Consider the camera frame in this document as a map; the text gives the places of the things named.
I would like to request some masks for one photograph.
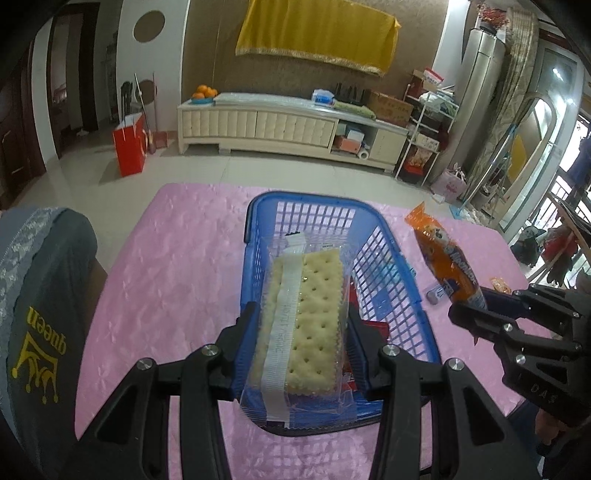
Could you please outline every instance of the orange snack package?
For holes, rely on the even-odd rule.
[[[441,224],[425,213],[425,204],[415,207],[405,221],[413,227],[425,263],[450,300],[485,309],[486,300],[464,252]]]

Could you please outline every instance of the blue plastic basket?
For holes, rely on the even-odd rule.
[[[346,236],[348,244],[357,251],[352,276],[361,318],[388,322],[391,343],[417,359],[441,363],[431,326],[421,308],[421,297],[400,247],[379,212],[357,200],[290,192],[268,192],[254,198],[245,225],[241,309],[249,301],[261,302],[269,259],[261,239],[295,232]],[[256,343],[256,322],[252,323],[237,358],[233,385],[237,398],[244,387]],[[379,418],[381,402],[367,402],[360,392],[354,393],[354,399],[359,422],[370,423]],[[320,419],[323,427],[342,429],[331,424],[334,419],[330,415],[323,420]],[[302,415],[292,425],[296,429],[318,427],[319,418]]]

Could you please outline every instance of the fruit plate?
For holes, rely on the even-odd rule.
[[[213,98],[191,98],[191,103],[194,105],[205,105],[206,103],[213,103]]]

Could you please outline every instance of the cabinet drawer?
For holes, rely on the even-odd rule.
[[[183,111],[183,137],[254,138],[256,112],[233,110]]]
[[[328,147],[335,123],[288,113],[257,112],[255,138]]]
[[[396,165],[405,140],[405,135],[387,130],[378,131],[369,152],[369,159]]]

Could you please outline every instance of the folded towel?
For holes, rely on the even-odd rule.
[[[375,120],[375,113],[373,113],[364,105],[353,105],[351,103],[339,102],[338,100],[335,100],[333,108],[341,112],[352,113],[353,115],[364,116],[365,118],[371,118],[371,120]]]

